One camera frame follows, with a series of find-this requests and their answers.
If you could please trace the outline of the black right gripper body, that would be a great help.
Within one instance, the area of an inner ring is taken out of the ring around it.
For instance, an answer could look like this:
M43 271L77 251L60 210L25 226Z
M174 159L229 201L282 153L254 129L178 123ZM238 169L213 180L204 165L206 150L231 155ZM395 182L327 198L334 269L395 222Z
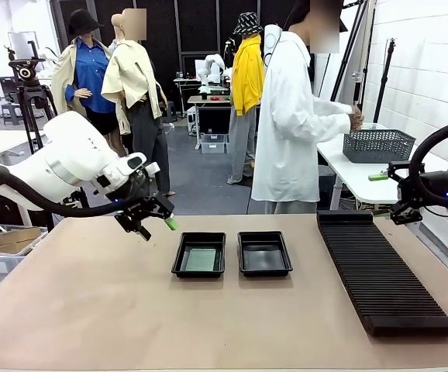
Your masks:
M388 165L388 177L398 183L398 202L391 207L390 218L395 225L407 225L422 221L421 208L432 212L429 207L438 206L431 203L421 191L418 191L412 184L410 175L402 177L397 175L397 171L408 170L409 161L395 161ZM419 178L426 190L440 197L448 198L448 170L425 172L424 164L419 166Z

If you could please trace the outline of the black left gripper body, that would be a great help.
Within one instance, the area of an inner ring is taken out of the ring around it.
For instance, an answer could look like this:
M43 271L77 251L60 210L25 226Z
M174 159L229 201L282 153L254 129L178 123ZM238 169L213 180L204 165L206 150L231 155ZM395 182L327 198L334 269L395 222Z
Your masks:
M115 220L128 233L136 233L136 228L142 226L144 219L154 217L163 221L173 215L174 205L163 194L144 198L135 205L114 215Z

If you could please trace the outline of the person's tattooed right hand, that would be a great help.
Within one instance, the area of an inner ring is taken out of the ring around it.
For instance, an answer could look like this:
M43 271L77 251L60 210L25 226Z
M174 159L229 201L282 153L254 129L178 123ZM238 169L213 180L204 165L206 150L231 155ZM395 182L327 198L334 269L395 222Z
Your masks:
M348 114L350 119L350 131L356 132L360 131L362 125L364 124L364 115L362 111L356 106L351 106L351 113Z

